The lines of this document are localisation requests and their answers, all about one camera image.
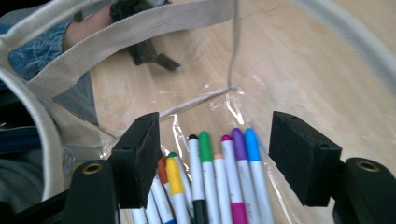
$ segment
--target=orange marker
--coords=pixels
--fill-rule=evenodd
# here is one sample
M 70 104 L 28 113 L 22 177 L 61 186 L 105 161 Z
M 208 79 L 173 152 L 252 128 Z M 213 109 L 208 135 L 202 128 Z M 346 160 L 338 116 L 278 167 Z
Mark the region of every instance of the orange marker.
M 172 206 L 174 206 L 174 203 L 172 201 L 172 195 L 171 195 L 171 187 L 168 182 L 168 177 L 166 175 L 166 156 L 163 155 L 163 157 L 158 161 L 158 176 L 160 177 L 161 183 L 163 184 L 163 187 L 165 188 L 166 195 L 168 196 L 169 200 L 171 201 Z

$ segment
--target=yellow marker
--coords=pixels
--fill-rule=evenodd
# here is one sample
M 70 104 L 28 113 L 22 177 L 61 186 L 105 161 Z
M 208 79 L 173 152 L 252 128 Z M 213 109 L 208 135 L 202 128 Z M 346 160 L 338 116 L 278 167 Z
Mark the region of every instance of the yellow marker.
M 183 183 L 181 182 L 180 173 L 178 172 L 177 162 L 172 157 L 166 159 L 166 175 L 171 187 L 177 223 L 191 223 L 189 212 L 187 211 L 187 204 L 183 195 Z
M 171 186 L 171 194 L 184 193 L 183 182 L 181 182 L 180 172 L 174 158 L 166 159 L 166 175 Z

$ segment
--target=blue marker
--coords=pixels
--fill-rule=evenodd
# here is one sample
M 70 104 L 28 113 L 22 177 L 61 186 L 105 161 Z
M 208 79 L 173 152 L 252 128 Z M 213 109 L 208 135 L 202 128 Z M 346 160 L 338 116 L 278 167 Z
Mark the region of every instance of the blue marker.
M 260 155 L 256 134 L 251 128 L 248 128 L 245 131 L 245 143 L 247 146 L 247 159 L 253 175 L 253 184 L 257 194 L 262 223 L 273 224 L 275 222 L 270 200 L 268 198 L 267 186 L 265 185 L 265 175 L 262 169 L 262 157 Z
M 262 224 L 257 205 L 257 195 L 253 186 L 250 165 L 248 161 L 248 151 L 245 146 L 244 134 L 239 128 L 233 128 L 233 150 L 235 152 L 236 167 L 238 168 L 239 181 L 243 185 L 245 206 L 249 224 Z

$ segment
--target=black clamp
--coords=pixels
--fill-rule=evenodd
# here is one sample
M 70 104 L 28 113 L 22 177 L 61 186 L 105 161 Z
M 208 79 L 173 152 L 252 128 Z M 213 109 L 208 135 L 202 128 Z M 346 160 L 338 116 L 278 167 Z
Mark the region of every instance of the black clamp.
M 147 207 L 162 156 L 159 113 L 142 116 L 113 147 L 107 161 L 81 164 L 65 192 L 18 214 L 8 203 L 0 203 L 0 223 L 120 223 L 120 209 Z
M 340 161 L 341 147 L 303 120 L 274 112 L 269 156 L 306 206 L 335 205 L 336 224 L 396 223 L 396 179 L 364 158 Z

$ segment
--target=green marker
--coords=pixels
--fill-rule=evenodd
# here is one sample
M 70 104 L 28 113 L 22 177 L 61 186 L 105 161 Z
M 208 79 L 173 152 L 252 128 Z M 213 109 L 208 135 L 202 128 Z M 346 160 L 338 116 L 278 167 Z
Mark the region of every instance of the green marker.
M 184 166 L 182 165 L 180 157 L 176 154 L 176 152 L 170 152 L 167 157 L 174 158 L 177 163 L 177 169 L 178 169 L 178 172 L 180 173 L 181 183 L 183 184 L 183 189 L 184 189 L 183 194 L 184 194 L 184 198 L 186 200 L 187 209 L 189 210 L 190 218 L 193 219 L 194 218 L 194 207 L 192 206 L 191 185 L 190 185 L 190 180 L 187 177 L 186 170 L 183 168 Z
M 198 138 L 198 144 L 201 162 L 213 162 L 212 146 L 210 143 L 210 136 L 207 131 L 201 131 Z
M 202 174 L 204 176 L 205 198 L 207 202 L 207 213 L 209 223 L 220 224 L 220 210 L 218 193 L 216 190 L 215 171 L 213 167 L 212 146 L 210 136 L 206 131 L 201 131 L 198 138 L 199 156 L 202 163 Z

